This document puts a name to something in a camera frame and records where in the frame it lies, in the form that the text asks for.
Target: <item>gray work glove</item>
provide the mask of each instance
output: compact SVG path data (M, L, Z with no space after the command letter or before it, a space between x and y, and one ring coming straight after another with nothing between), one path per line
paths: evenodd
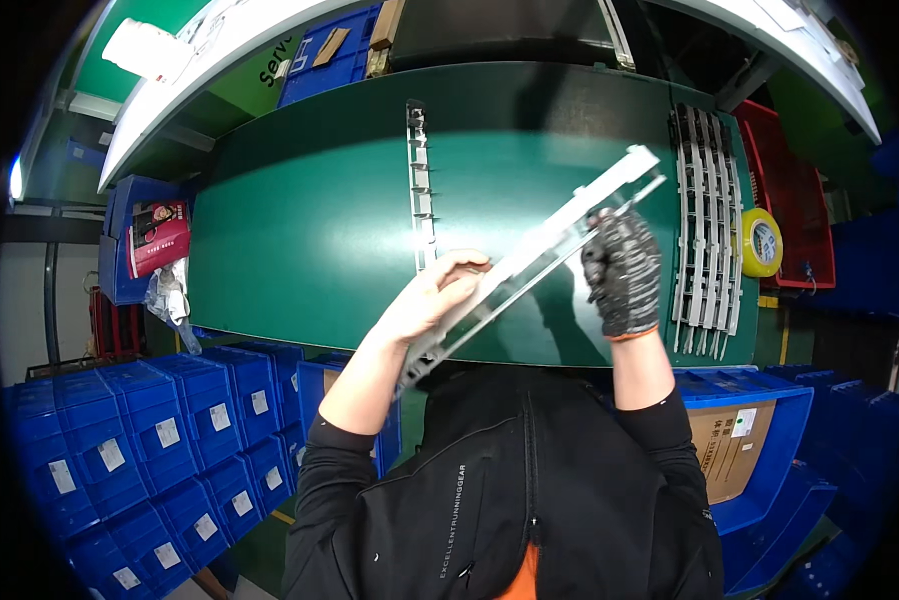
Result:
M619 342L657 330L661 255L647 222L632 209L604 208L588 224L598 233L583 246L583 273L603 335Z

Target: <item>plastic bag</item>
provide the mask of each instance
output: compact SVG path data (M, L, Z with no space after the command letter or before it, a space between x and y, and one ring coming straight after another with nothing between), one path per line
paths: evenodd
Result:
M153 271L143 303L156 317L179 333L190 354L202 354L203 347L190 325L187 300L187 258L179 258Z

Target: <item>hand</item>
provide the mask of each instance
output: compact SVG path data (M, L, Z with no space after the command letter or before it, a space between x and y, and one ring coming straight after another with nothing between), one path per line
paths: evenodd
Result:
M490 259L474 249L455 249L419 272L371 330L384 343L409 346L454 306L465 301L490 270Z
M661 255L646 221L632 209L616 216L604 208L589 226L598 233L583 246L583 273L603 335L621 342L657 330Z

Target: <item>orange shirt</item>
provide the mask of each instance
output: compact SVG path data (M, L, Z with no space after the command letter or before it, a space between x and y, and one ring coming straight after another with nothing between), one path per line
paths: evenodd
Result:
M539 560L540 549L528 544L519 572L497 600L536 600L536 567Z

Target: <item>black jacket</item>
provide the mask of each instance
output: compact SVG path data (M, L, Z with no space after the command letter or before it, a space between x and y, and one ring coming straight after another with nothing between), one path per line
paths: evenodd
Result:
M559 374L485 367L432 392L419 452L379 482L372 446L310 427L287 598L494 598L530 541L540 600L722 596L677 390L612 415Z

